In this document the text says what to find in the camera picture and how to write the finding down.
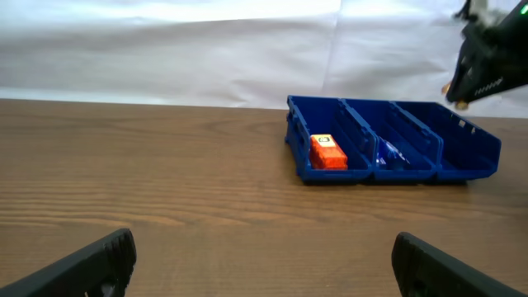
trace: wooden table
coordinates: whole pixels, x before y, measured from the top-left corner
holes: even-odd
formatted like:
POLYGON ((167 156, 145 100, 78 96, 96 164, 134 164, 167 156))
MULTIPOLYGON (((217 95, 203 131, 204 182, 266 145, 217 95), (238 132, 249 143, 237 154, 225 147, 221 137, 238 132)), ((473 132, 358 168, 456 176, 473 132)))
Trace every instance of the wooden table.
POLYGON ((128 227, 128 297, 399 296, 400 231, 528 293, 528 120, 467 186, 304 186, 285 114, 0 101, 0 286, 128 227))

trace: orange object in bin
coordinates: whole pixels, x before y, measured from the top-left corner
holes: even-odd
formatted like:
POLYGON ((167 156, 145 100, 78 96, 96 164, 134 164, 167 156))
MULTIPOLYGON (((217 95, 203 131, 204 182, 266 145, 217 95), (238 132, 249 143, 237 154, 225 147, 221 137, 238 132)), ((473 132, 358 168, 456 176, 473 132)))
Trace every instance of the orange object in bin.
POLYGON ((347 156, 330 134, 310 136, 310 162, 315 169, 347 170, 347 156))

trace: blue bin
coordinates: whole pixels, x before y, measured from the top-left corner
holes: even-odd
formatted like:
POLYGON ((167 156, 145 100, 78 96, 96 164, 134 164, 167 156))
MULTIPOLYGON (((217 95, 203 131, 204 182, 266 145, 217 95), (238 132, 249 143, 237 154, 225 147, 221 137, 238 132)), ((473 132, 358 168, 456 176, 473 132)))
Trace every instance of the blue bin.
POLYGON ((358 182, 371 175, 375 135, 343 100, 289 96, 288 106, 285 141, 294 154, 297 174, 304 182, 358 182), (348 170, 312 168, 311 134, 331 134, 348 157, 348 170))
POLYGON ((424 182, 435 176, 443 141, 426 125, 391 101, 346 99, 345 103, 376 133, 376 155, 383 145, 382 138, 410 162, 409 167, 399 170, 383 169, 374 163, 376 181, 424 182))
POLYGON ((489 177, 497 171, 501 140, 435 102, 396 102, 444 140, 438 181, 489 177))

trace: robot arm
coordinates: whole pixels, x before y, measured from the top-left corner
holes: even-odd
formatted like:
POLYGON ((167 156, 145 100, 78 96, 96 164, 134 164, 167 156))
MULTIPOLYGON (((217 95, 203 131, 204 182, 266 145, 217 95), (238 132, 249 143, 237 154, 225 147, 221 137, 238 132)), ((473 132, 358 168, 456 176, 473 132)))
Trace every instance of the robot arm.
POLYGON ((462 33, 465 41, 445 89, 447 101, 464 109, 472 101, 528 83, 528 0, 507 16, 478 14, 462 33))

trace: white curtain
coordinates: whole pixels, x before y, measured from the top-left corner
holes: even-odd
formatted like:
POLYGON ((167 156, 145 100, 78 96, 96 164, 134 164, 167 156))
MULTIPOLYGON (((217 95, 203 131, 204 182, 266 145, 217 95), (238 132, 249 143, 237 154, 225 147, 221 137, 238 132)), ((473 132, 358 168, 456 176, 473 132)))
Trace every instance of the white curtain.
MULTIPOLYGON (((3 0, 0 97, 285 109, 444 102, 464 0, 3 0)), ((490 1, 510 10, 516 0, 490 1)), ((527 89, 464 115, 528 117, 527 89)))

